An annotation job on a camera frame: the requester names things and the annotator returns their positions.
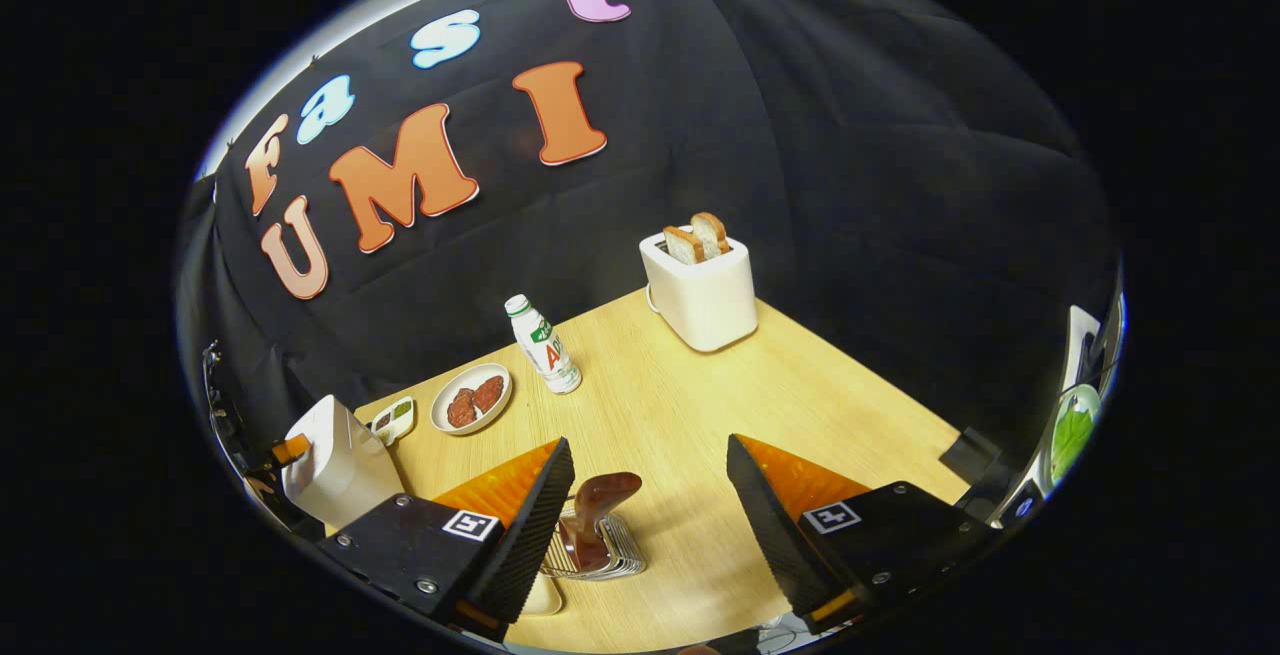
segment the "green label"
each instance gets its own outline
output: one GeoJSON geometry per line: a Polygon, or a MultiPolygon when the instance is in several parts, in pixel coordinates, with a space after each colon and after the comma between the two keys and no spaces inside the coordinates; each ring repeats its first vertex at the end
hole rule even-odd
{"type": "Polygon", "coordinates": [[[547,340],[548,336],[552,336],[552,322],[548,322],[547,319],[543,319],[543,322],[539,324],[538,330],[529,333],[529,336],[534,342],[547,340]]]}

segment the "bread slice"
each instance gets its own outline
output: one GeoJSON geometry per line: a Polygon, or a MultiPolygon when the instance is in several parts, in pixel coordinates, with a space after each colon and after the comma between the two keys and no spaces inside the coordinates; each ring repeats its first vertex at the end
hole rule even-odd
{"type": "Polygon", "coordinates": [[[698,237],[669,225],[662,228],[662,234],[667,235],[667,253],[672,258],[680,260],[686,266],[695,266],[695,264],[704,262],[703,241],[699,241],[698,237]]]}
{"type": "Polygon", "coordinates": [[[690,219],[689,225],[694,226],[694,235],[698,235],[698,239],[701,242],[703,253],[707,255],[708,260],[714,258],[717,255],[728,253],[724,224],[717,216],[709,212],[699,212],[690,219]]]}

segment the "white toaster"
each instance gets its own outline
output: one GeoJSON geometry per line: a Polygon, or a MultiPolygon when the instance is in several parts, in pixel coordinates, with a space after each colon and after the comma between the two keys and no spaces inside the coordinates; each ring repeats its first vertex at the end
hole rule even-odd
{"type": "MultiPolygon", "coordinates": [[[[691,232],[692,226],[681,230],[691,232]]],[[[649,276],[649,308],[666,319],[690,348],[709,353],[755,331],[755,285],[751,258],[741,242],[726,237],[730,251],[695,266],[667,253],[666,235],[640,241],[649,276]]]]}

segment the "brown handle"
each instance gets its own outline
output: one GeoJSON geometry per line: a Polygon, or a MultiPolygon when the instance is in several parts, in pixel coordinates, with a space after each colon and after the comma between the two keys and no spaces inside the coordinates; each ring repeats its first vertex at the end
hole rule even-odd
{"type": "Polygon", "coordinates": [[[595,530],[627,496],[640,490],[644,481],[636,473],[608,473],[589,478],[577,487],[573,496],[573,518],[564,519],[564,544],[577,563],[579,572],[603,568],[609,563],[609,553],[595,530]]]}

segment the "meat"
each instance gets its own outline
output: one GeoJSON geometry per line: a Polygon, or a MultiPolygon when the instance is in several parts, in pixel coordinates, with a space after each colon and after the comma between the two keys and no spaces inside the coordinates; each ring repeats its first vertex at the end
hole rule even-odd
{"type": "Polygon", "coordinates": [[[475,390],[463,388],[449,403],[449,423],[453,427],[462,427],[466,423],[476,422],[475,390]]]}
{"type": "Polygon", "coordinates": [[[476,388],[476,408],[480,408],[481,413],[488,413],[489,408],[493,408],[494,403],[498,402],[498,397],[502,397],[502,376],[495,374],[495,376],[484,381],[484,385],[476,388]]]}

